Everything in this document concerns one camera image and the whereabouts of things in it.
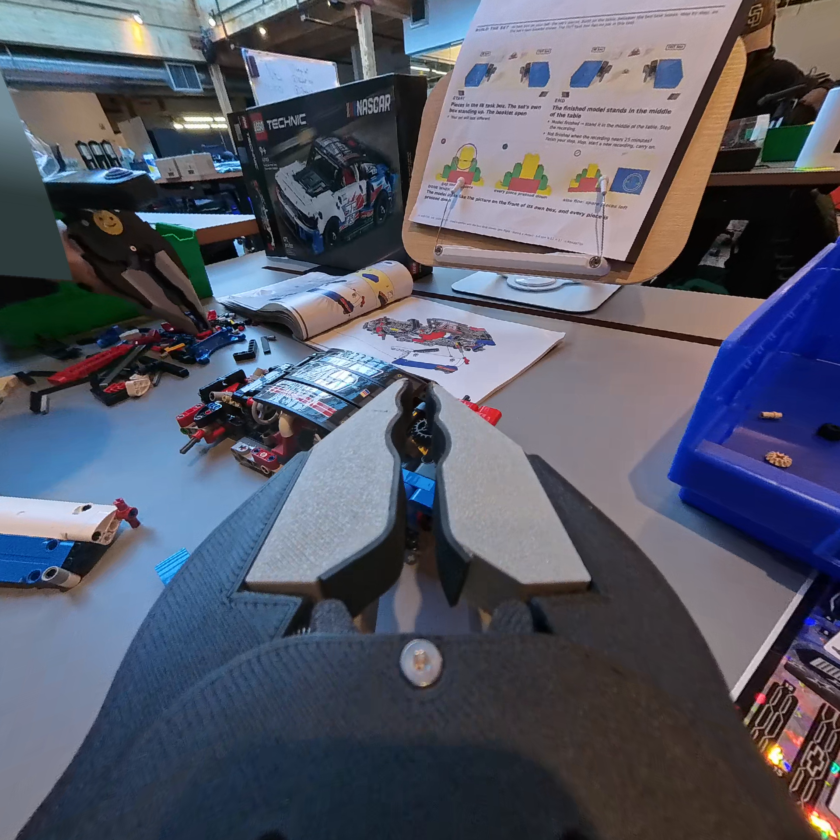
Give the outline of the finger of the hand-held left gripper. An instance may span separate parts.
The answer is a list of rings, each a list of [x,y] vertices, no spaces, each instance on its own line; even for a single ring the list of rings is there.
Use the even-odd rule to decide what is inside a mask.
[[[199,333],[205,330],[204,322],[194,322],[168,302],[162,290],[154,281],[154,266],[151,268],[127,268],[121,278],[135,292],[135,297],[149,304],[149,309],[160,314],[164,320],[187,333]]]
[[[164,250],[154,253],[154,281],[162,290],[164,297],[178,311],[194,322],[207,321],[203,305],[192,282],[180,264]]]

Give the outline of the printed instruction sheet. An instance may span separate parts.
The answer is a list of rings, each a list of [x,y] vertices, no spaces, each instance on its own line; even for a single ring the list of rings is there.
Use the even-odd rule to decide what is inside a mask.
[[[481,2],[410,219],[625,260],[663,201],[746,2]]]

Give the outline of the wooden background table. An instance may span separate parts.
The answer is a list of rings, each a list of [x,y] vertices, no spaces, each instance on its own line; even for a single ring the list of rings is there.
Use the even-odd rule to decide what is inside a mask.
[[[174,225],[196,231],[199,245],[226,242],[259,234],[253,215],[209,213],[136,213],[147,224]]]

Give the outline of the background work table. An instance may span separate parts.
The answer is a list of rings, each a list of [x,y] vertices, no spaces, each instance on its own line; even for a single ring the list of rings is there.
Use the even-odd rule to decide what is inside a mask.
[[[707,186],[825,186],[831,192],[839,186],[839,170],[832,167],[797,169],[793,166],[763,165],[749,171],[713,172]]]

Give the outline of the whiteboard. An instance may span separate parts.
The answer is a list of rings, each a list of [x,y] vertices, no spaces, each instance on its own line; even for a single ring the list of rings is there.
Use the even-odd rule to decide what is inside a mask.
[[[340,85],[334,62],[241,48],[256,106],[282,102]]]

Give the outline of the small green background bin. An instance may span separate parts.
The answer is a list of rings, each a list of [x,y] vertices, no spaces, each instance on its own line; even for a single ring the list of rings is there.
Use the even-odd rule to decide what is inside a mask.
[[[763,140],[762,163],[794,163],[812,131],[813,122],[768,129]]]

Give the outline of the colourful sticker sheet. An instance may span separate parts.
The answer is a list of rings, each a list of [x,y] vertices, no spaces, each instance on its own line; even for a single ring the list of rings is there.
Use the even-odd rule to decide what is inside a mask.
[[[839,584],[813,573],[731,698],[820,838],[839,838]]]

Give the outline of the toy race car set box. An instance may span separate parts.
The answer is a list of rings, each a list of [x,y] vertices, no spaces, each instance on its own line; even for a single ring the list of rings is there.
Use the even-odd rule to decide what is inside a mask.
[[[333,274],[384,259],[429,274],[403,246],[426,100],[424,78],[392,73],[231,113],[267,255]]]

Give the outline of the wooden book stand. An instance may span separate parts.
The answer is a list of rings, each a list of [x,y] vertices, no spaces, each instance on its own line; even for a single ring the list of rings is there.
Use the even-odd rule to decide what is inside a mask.
[[[673,177],[659,190],[653,216],[645,222],[638,252],[613,263],[600,276],[586,276],[561,267],[546,248],[498,238],[444,231],[410,220],[417,203],[434,133],[445,105],[452,74],[444,77],[424,107],[416,147],[414,174],[406,200],[402,242],[407,254],[427,266],[467,271],[466,287],[444,294],[445,300],[466,299],[481,306],[573,320],[593,314],[621,288],[655,278],[668,268],[686,244],[706,190],[728,115],[737,97],[747,63],[747,51],[736,37],[730,51],[716,60],[703,89],[694,122],[681,141],[682,157]]]

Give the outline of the pile of toy bricks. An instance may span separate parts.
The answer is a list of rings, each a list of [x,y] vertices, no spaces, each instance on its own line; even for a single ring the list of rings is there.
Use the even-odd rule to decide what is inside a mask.
[[[167,322],[151,328],[124,330],[115,325],[81,346],[60,345],[68,364],[59,370],[28,370],[2,375],[2,402],[18,389],[28,389],[29,410],[46,415],[50,399],[60,392],[85,387],[105,406],[138,400],[164,377],[186,379],[194,368],[209,365],[216,354],[233,350],[238,363],[257,355],[257,340],[247,334],[253,320],[233,313],[206,312],[208,329],[195,335],[178,332]]]

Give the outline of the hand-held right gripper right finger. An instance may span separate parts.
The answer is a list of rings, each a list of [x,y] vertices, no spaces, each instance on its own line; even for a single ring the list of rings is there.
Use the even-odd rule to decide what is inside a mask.
[[[427,406],[447,602],[496,607],[585,591],[592,577],[523,449],[438,385],[428,387]]]

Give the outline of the white and blue car panel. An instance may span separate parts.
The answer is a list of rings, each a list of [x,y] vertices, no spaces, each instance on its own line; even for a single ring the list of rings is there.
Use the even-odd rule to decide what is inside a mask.
[[[118,498],[108,505],[1,497],[1,586],[75,588],[102,559],[121,526],[140,527],[139,512]]]

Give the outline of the grey desk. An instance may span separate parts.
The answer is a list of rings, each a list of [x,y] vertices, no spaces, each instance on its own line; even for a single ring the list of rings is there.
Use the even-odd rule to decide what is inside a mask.
[[[691,613],[731,692],[753,670],[807,576],[688,507],[668,472],[716,346],[593,325],[499,319],[565,332],[562,345],[489,403],[500,429],[549,462],[655,562]],[[154,571],[194,550],[261,486],[228,445],[179,453],[175,416],[235,368],[230,351],[138,401],[105,407],[78,387],[46,415],[16,392],[2,407],[2,495],[105,503],[123,528],[74,591],[2,589],[2,838],[15,838],[95,720],[130,641],[163,590]]]

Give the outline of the black brick toy race car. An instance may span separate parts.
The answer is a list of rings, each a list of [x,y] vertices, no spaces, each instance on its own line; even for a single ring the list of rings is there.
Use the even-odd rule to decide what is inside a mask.
[[[425,385],[392,364],[350,350],[326,350],[297,364],[256,369],[250,376],[236,370],[200,390],[199,403],[177,416],[185,436],[180,452],[230,438],[237,462],[271,477],[398,381],[409,382],[413,394],[402,476],[407,505],[403,562],[414,566],[421,536],[431,529],[433,424]]]

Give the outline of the person's left hand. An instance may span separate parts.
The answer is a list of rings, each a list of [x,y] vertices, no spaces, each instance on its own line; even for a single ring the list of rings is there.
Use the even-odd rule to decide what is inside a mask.
[[[65,223],[57,219],[56,226],[70,268],[71,280],[86,291],[95,291],[99,281],[95,271],[85,259],[79,246],[70,239]]]

